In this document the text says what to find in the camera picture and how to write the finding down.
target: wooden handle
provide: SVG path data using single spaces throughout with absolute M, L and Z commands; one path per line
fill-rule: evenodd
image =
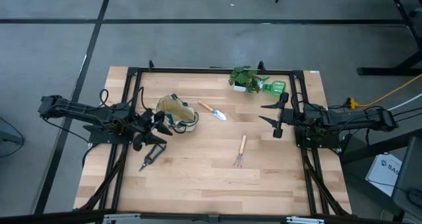
M 246 143 L 246 135 L 243 135 L 243 138 L 242 138 L 242 143 L 241 143 L 241 145 L 240 145 L 240 150 L 239 150 L 239 154 L 243 154 L 243 148 L 245 148 L 245 143 Z
M 200 105 L 202 105 L 205 109 L 209 110 L 210 112 L 214 112 L 214 109 L 211 108 L 209 105 L 205 104 L 204 102 L 202 102 L 202 101 L 199 100 L 198 103 Z

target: gray carpet floor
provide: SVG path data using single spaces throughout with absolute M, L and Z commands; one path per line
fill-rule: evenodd
M 102 1 L 0 0 L 0 18 L 97 18 Z M 402 2 L 407 11 L 419 5 L 417 0 Z M 105 18 L 400 19 L 400 15 L 392 0 L 280 0 L 278 4 L 274 0 L 110 0 Z M 0 159 L 0 216 L 33 211 L 58 132 L 39 118 L 40 98 L 71 96 L 93 29 L 93 24 L 0 24 L 0 116 L 26 137 L 19 152 Z M 358 76 L 356 68 L 392 67 L 416 49 L 409 31 L 397 26 L 107 24 L 101 27 L 79 102 L 98 104 L 109 66 L 146 67 L 151 59 L 157 67 L 233 68 L 264 61 L 268 69 L 319 70 L 328 104 L 343 103 L 349 96 L 365 103 L 411 77 Z M 421 88 L 419 80 L 380 105 L 397 105 L 421 93 Z M 398 111 L 420 107 L 421 101 Z M 393 132 L 371 133 L 371 143 L 421 126 L 420 118 L 404 121 Z M 88 137 L 81 123 L 74 121 L 71 130 Z M 356 135 L 361 140 L 364 136 L 364 132 Z M 0 155 L 12 149 L 3 146 Z M 85 150 L 82 140 L 68 136 L 46 212 L 71 210 Z M 399 158 L 403 154 L 403 150 L 394 152 Z M 378 203 L 350 185 L 347 189 L 354 214 L 379 219 Z

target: black floor stripe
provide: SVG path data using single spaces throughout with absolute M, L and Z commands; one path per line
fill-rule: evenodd
M 0 19 L 0 24 L 304 24 L 406 25 L 402 19 Z
M 0 24 L 96 24 L 97 19 L 90 18 L 6 18 Z
M 402 19 L 105 19 L 102 24 L 406 25 Z
M 79 100 L 80 92 L 82 91 L 82 86 L 84 84 L 86 73 L 88 72 L 88 67 L 91 62 L 92 54 L 94 52 L 95 44 L 98 39 L 98 34 L 100 33 L 101 24 L 99 23 L 102 19 L 104 19 L 104 15 L 107 10 L 109 0 L 103 0 L 100 13 L 97 18 L 97 23 L 94 27 L 94 31 L 92 32 L 90 43 L 88 44 L 88 49 L 86 50 L 86 55 L 84 62 L 82 64 L 82 68 L 79 72 L 78 79 L 76 81 L 75 88 L 73 90 L 71 101 L 77 102 Z M 70 129 L 72 123 L 72 119 L 65 118 L 62 124 L 63 128 Z M 47 175 L 45 176 L 44 183 L 40 192 L 40 197 L 38 198 L 36 207 L 35 207 L 35 214 L 41 214 L 45 210 L 45 205 L 48 201 L 48 196 L 51 191 L 51 187 L 53 186 L 55 174 L 57 172 L 57 168 L 60 164 L 60 159 L 63 154 L 63 150 L 65 148 L 66 139 L 67 139 L 68 132 L 60 130 L 59 134 L 56 139 L 56 143 L 54 145 L 54 154 L 51 162 L 49 164 L 49 168 L 47 171 Z

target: tool handle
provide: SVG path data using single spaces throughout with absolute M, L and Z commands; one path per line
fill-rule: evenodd
M 152 155 L 157 147 L 160 147 L 161 150 L 158 151 L 155 155 Z M 157 157 L 164 152 L 166 147 L 167 147 L 167 144 L 164 144 L 164 146 L 161 146 L 159 144 L 155 144 L 151 148 L 150 152 L 148 152 L 148 154 L 146 154 L 146 156 L 144 158 L 144 162 L 148 165 L 151 165 L 157 159 Z
M 242 155 L 243 154 L 243 149 L 245 148 L 245 143 L 246 143 L 246 135 L 243 135 L 242 138 L 242 143 L 240 145 L 240 150 L 239 150 L 239 154 Z
M 210 112 L 214 112 L 214 109 L 211 108 L 209 105 L 205 104 L 204 102 L 202 102 L 201 100 L 198 100 L 198 103 L 200 105 L 202 105 L 205 109 L 209 110 Z

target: wooden tabletop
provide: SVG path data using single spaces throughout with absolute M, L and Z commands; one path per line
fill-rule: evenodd
M 120 102 L 126 73 L 127 67 L 110 67 L 105 84 L 110 92 L 108 103 Z M 319 72 L 304 74 L 309 101 L 326 107 Z M 160 98 L 176 93 L 199 113 L 200 119 L 193 132 L 158 134 L 167 140 L 167 149 L 141 172 L 138 170 L 152 146 L 139 152 L 129 148 L 118 211 L 309 215 L 303 165 L 293 127 L 283 124 L 283 137 L 276 139 L 272 137 L 272 127 L 258 118 L 258 115 L 276 118 L 278 110 L 260 106 L 278 99 L 268 92 L 235 92 L 227 82 L 228 77 L 228 74 L 142 73 L 147 107 L 156 108 Z M 291 95 L 288 76 L 271 75 L 268 83 L 273 80 L 286 82 L 286 92 Z M 198 100 L 222 111 L 227 121 L 215 118 Z M 137 105 L 136 110 L 142 113 L 140 101 Z M 243 135 L 247 135 L 247 141 L 243 167 L 238 169 L 233 162 Z M 76 208 L 103 181 L 110 147 L 101 144 L 88 154 Z M 340 160 L 327 149 L 320 149 L 319 154 L 325 185 L 342 207 L 351 212 Z M 111 205 L 113 190 L 114 183 L 106 207 Z M 315 198 L 320 211 L 316 191 Z

